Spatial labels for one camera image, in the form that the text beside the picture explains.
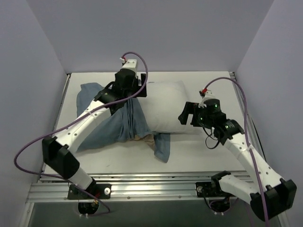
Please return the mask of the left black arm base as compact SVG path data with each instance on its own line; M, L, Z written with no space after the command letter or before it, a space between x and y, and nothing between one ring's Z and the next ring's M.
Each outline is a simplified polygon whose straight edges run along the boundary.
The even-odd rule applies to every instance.
M86 190L69 185L68 200L78 201L78 212L85 216L109 214L110 208L102 201L111 198L112 185L93 182Z

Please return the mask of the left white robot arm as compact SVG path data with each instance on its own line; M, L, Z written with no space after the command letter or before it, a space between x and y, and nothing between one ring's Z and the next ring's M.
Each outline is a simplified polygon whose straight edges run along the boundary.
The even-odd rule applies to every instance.
M146 97L148 73L137 76L131 69L121 69L115 80L97 93L85 111L71 124L42 140L43 160L64 180L79 187L84 198L96 191L94 179L80 166L74 156L80 144L102 123L103 114L113 114L133 97Z

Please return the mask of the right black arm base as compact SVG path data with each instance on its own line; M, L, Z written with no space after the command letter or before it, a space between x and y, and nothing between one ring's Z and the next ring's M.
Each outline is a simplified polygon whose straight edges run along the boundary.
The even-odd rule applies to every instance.
M211 182L196 182L196 196L203 198L207 208L215 214L224 214L231 208L231 194L217 191Z

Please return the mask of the blue plaid pillowcase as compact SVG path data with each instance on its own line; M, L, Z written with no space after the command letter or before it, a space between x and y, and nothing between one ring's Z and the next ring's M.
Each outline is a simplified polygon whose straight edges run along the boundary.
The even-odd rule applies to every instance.
M113 115L109 110L104 113L104 120L80 144L77 152L103 148L117 142L144 141L155 157L167 163L170 157L170 134L154 132L145 119L137 98L128 100Z

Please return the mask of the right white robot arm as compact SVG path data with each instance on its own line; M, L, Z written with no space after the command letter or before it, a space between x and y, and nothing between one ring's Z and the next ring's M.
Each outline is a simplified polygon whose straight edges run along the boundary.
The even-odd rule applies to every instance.
M236 120L228 119L221 111L220 101L209 98L201 104L186 102L178 117L185 125L189 115L191 125L213 130L214 137L240 162L253 180L254 186L238 179L228 171L212 176L210 189L215 195L232 194L250 205L262 221L290 209L297 190L292 180L276 173L253 146L248 146L244 129Z

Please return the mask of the white pillow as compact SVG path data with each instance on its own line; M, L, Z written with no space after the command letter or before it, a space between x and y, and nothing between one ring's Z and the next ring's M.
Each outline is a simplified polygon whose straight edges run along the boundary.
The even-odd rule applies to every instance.
M178 120L185 103L189 101L182 81L151 82L147 83L146 88L147 97L139 97L138 101L151 131L183 134L200 132L190 124L180 124Z

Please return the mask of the aluminium table frame rail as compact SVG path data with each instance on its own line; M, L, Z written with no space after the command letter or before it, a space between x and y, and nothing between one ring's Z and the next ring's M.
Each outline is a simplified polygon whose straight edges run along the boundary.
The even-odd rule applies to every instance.
M220 99L223 111L229 118L242 123L239 93L229 81L233 76L228 71L151 72L149 81L182 81L191 102L198 102L199 89L211 82L211 89ZM83 151L76 157L98 183L111 184L111 201L193 200L196 183L208 182L212 175L222 170L230 171L244 182L245 188L255 187L227 149L208 149L203 133L172 135L167 163L158 161L143 141Z

